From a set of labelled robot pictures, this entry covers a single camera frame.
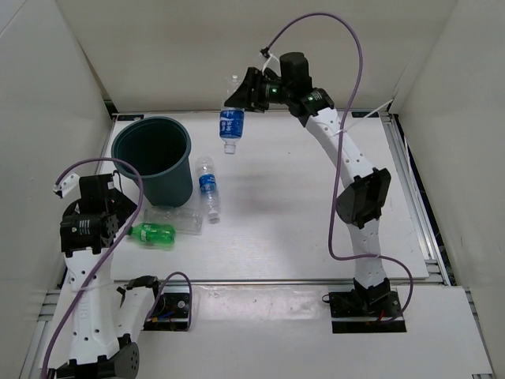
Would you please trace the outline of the short blue-label water bottle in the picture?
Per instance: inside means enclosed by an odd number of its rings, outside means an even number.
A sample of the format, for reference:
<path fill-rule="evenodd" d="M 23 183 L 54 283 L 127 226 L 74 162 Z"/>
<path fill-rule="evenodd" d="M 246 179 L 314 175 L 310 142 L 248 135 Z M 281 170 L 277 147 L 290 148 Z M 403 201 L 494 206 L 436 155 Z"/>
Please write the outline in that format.
<path fill-rule="evenodd" d="M 224 104 L 219 113 L 219 137 L 224 143 L 224 153 L 233 155 L 243 134 L 245 110 L 243 107 L 232 107 L 225 104 L 240 86 L 241 78 L 233 74 L 226 79 L 226 84 Z"/>

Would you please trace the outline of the green plastic soda bottle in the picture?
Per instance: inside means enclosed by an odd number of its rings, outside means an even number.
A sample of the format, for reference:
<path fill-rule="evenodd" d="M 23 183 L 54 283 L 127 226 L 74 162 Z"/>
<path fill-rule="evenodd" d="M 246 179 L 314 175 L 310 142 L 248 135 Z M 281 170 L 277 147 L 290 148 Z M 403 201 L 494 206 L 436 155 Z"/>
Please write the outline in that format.
<path fill-rule="evenodd" d="M 147 246 L 172 246 L 175 229 L 168 224 L 139 223 L 130 227 L 127 235 Z"/>

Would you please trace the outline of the tall blue-label water bottle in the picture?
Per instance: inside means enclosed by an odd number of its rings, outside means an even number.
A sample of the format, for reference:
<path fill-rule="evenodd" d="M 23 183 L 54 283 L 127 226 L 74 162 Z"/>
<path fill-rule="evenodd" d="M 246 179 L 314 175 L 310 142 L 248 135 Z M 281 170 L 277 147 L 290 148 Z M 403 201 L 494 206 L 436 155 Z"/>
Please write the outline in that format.
<path fill-rule="evenodd" d="M 219 190 L 213 160 L 208 156 L 198 158 L 196 161 L 196 174 L 201 202 L 208 222 L 218 223 L 220 221 Z"/>

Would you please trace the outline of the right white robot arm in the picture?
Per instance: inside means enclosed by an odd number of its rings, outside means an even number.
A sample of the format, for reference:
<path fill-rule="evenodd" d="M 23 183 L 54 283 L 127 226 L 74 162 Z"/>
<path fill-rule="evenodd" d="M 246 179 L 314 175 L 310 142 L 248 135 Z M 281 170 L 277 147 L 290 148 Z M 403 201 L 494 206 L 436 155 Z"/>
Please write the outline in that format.
<path fill-rule="evenodd" d="M 343 190 L 335 198 L 335 212 L 348 227 L 355 263 L 354 288 L 340 302 L 360 315 L 371 316 L 383 308 L 391 293 L 380 260 L 379 220 L 391 175 L 374 167 L 344 133 L 331 97 L 312 84 L 309 62 L 301 52 L 280 58 L 280 73 L 249 67 L 241 83 L 225 101 L 227 107 L 264 113 L 272 104 L 282 104 L 320 143 L 339 168 Z"/>

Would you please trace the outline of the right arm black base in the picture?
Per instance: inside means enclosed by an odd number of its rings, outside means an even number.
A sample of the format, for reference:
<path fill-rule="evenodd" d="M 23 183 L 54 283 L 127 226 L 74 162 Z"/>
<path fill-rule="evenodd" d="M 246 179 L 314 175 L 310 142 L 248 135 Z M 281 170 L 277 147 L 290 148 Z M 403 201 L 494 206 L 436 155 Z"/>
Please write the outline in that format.
<path fill-rule="evenodd" d="M 371 306 L 362 302 L 355 290 L 328 292 L 321 300 L 330 306 L 334 334 L 407 332 L 403 316 L 395 318 L 401 310 L 396 291 Z"/>

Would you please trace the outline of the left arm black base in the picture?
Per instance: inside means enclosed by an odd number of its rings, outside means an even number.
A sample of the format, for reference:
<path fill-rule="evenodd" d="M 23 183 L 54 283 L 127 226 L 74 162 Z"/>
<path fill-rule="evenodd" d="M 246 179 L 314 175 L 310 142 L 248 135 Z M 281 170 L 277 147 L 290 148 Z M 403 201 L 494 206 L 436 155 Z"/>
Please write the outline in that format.
<path fill-rule="evenodd" d="M 144 323 L 144 331 L 187 332 L 192 315 L 192 299 L 189 287 L 167 286 L 155 311 Z"/>

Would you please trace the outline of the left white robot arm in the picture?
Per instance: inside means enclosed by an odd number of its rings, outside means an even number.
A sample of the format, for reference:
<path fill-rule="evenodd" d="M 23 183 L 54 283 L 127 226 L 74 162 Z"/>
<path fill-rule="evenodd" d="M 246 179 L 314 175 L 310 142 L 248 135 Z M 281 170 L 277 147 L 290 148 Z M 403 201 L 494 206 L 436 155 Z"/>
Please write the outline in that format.
<path fill-rule="evenodd" d="M 115 188 L 112 174 L 85 176 L 77 183 L 80 199 L 65 210 L 60 237 L 70 289 L 81 297 L 70 314 L 69 357 L 56 376 L 135 378 L 140 368 L 137 338 L 146 316 L 162 313 L 166 298 L 154 276 L 115 287 L 110 260 L 93 269 L 137 207 Z"/>

